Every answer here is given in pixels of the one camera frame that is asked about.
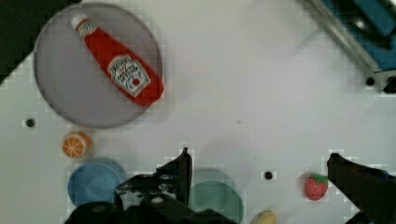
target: gray plate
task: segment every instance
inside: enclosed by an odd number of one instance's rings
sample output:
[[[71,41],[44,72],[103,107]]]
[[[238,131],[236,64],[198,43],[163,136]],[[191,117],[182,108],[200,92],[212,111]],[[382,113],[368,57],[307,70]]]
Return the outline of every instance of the gray plate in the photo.
[[[35,81],[48,104],[62,117],[92,128],[112,128],[147,108],[135,105],[106,77],[70,25],[83,13],[138,54],[159,76],[161,54],[149,29],[134,15],[108,4],[81,4],[57,13],[35,43]]]

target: strawberry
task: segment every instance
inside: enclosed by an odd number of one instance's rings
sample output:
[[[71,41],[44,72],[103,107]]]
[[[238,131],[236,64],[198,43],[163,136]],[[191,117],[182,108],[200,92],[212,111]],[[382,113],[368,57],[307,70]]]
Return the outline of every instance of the strawberry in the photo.
[[[305,195],[312,201],[321,199],[329,187],[328,179],[324,175],[311,174],[305,181]]]

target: green bowl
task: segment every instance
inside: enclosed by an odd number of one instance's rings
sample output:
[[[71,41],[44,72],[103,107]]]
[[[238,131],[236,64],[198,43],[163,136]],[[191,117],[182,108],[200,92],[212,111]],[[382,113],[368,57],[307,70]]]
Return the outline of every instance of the green bowl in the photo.
[[[236,223],[241,223],[244,214],[238,193],[216,180],[204,181],[192,187],[189,207],[195,212],[211,208]]]

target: red ketchup bottle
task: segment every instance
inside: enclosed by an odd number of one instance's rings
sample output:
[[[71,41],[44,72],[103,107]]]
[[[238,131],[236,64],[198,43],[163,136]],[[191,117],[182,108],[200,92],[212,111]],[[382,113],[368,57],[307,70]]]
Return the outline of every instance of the red ketchup bottle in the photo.
[[[163,94],[160,77],[141,58],[97,27],[85,15],[71,21],[107,77],[131,101],[147,106]]]

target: orange fruit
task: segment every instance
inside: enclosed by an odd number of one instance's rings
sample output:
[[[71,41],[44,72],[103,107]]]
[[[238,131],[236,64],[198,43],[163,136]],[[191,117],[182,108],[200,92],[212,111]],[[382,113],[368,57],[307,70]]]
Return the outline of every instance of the orange fruit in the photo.
[[[91,143],[91,138],[83,132],[70,133],[64,139],[62,149],[66,156],[78,158],[90,150]]]

